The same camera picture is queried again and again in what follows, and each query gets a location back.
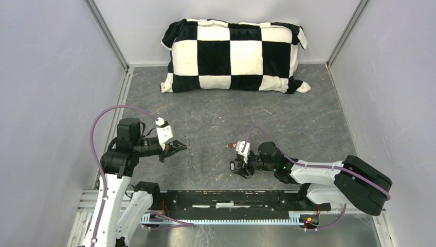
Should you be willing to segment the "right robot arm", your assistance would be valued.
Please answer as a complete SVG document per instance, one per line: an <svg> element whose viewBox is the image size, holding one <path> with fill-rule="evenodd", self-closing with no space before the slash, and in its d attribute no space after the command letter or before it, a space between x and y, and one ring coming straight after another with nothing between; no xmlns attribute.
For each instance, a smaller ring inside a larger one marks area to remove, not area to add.
<svg viewBox="0 0 436 247"><path fill-rule="evenodd" d="M390 200L392 180L357 156L349 155L332 163L309 163L288 158L274 142L261 143L258 154L246 141L230 146L237 153L230 162L232 173L248 179L257 170L270 171L284 184L300 185L297 204L303 210L324 203L342 203L379 216Z"/></svg>

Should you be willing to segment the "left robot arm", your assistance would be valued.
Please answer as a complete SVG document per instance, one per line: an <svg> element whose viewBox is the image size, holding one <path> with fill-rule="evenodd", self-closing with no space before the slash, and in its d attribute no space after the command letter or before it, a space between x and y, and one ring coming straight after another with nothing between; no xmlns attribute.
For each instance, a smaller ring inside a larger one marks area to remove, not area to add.
<svg viewBox="0 0 436 247"><path fill-rule="evenodd" d="M129 246L141 218L148 209L161 205L157 183L138 182L126 210L122 201L140 158L157 156L160 162L187 146L173 137L166 121L156 128L156 137L147 137L145 123L138 118L124 118L117 125L117 136L100 159L103 174L99 178L98 200L82 246Z"/></svg>

